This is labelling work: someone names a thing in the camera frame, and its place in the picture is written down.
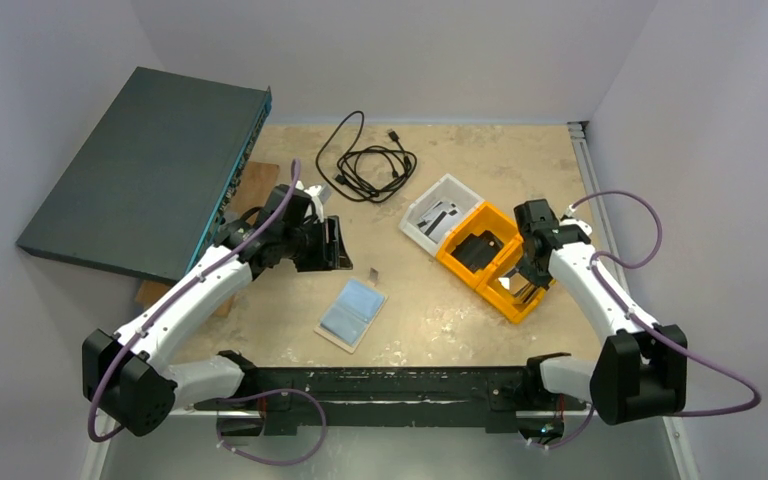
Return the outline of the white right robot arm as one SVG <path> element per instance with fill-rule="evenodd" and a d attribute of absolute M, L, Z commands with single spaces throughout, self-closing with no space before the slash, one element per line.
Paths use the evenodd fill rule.
<path fill-rule="evenodd" d="M 609 425 L 682 411 L 687 359 L 671 346 L 687 345 L 683 331 L 660 325 L 603 271 L 584 222 L 557 217 L 545 199 L 516 206 L 514 218 L 524 251 L 517 273 L 542 289 L 562 285 L 602 343 L 595 362 L 568 354 L 529 359 L 532 393 L 587 402 Z"/>

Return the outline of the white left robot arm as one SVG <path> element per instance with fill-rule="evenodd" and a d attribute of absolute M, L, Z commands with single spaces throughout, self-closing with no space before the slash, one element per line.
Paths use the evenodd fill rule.
<path fill-rule="evenodd" d="M 82 391 L 91 412 L 104 412 L 140 437 L 186 404 L 236 393 L 244 366 L 230 354 L 173 364 L 176 351 L 237 292 L 282 260 L 297 272 L 349 270 L 340 221 L 326 215 L 324 185 L 280 184 L 267 202 L 219 227 L 214 242 L 180 281 L 143 314 L 108 334 L 93 331 L 81 347 Z"/>

